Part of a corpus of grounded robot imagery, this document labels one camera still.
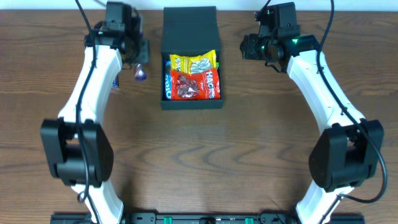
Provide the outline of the dark blue chocolate bar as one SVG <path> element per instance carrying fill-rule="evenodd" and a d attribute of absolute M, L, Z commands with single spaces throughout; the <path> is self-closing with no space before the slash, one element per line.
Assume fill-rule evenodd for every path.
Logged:
<path fill-rule="evenodd" d="M 147 78 L 146 71 L 144 69 L 144 65 L 141 63 L 137 63 L 134 66 L 134 78 L 137 81 L 144 81 Z"/>

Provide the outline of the blue Eclipse mints tin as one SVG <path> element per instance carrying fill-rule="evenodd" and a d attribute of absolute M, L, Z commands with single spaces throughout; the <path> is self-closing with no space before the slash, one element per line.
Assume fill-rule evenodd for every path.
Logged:
<path fill-rule="evenodd" d="M 119 76 L 116 75 L 116 77 L 113 80 L 113 83 L 111 85 L 112 90 L 119 90 Z"/>

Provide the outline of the blue Oreo cookie pack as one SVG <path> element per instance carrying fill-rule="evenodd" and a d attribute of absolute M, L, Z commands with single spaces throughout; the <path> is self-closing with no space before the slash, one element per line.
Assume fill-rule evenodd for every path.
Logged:
<path fill-rule="evenodd" d="M 172 99 L 172 81 L 170 76 L 171 65 L 170 60 L 165 62 L 165 97 L 167 100 Z"/>

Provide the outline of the dark green box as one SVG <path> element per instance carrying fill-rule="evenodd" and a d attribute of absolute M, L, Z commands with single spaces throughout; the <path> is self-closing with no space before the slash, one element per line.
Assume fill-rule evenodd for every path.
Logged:
<path fill-rule="evenodd" d="M 160 55 L 162 59 L 161 100 L 163 110 L 204 110 L 221 109 L 224 105 L 223 76 L 220 78 L 219 100 L 175 101 L 167 99 L 168 87 L 165 77 L 166 61 L 171 54 L 181 56 L 203 55 L 211 50 L 216 52 L 217 62 L 221 62 L 221 41 L 218 30 L 216 7 L 165 7 Z"/>

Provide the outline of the yellow Hacks candy bag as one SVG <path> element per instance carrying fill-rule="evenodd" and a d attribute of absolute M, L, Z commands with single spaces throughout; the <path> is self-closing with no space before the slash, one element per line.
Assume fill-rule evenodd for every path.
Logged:
<path fill-rule="evenodd" d="M 187 74 L 202 73 L 217 68 L 215 50 L 194 57 L 171 54 L 170 62 L 172 70 Z"/>

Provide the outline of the red Hacks candy bag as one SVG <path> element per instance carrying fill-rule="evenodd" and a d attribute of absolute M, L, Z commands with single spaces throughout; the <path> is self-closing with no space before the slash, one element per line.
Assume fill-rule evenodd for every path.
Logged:
<path fill-rule="evenodd" d="M 187 74 L 172 70 L 171 100 L 220 100 L 221 88 L 215 68 L 201 73 Z"/>

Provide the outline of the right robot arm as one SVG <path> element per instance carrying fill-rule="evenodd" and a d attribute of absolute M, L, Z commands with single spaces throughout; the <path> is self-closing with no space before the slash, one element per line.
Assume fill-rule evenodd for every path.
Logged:
<path fill-rule="evenodd" d="M 376 169 L 387 176 L 383 127 L 378 120 L 367 120 L 346 97 L 326 62 L 324 40 L 301 34 L 293 2 L 267 3 L 254 18 L 259 32 L 244 36 L 243 58 L 286 73 L 302 92 L 320 132 L 308 159 L 312 182 L 290 222 L 334 222 L 338 204 L 352 199 L 352 191 Z"/>

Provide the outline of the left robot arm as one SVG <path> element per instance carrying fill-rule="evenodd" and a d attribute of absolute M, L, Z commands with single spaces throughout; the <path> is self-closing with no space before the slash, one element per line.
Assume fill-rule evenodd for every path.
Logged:
<path fill-rule="evenodd" d="M 104 20 L 88 26 L 83 66 L 57 119 L 45 119 L 40 136 L 52 177 L 60 179 L 84 203 L 87 214 L 55 213 L 51 223 L 127 223 L 129 216 L 110 176 L 114 152 L 103 130 L 113 81 L 129 65 L 136 80 L 147 77 L 149 41 L 135 7 L 106 3 Z"/>

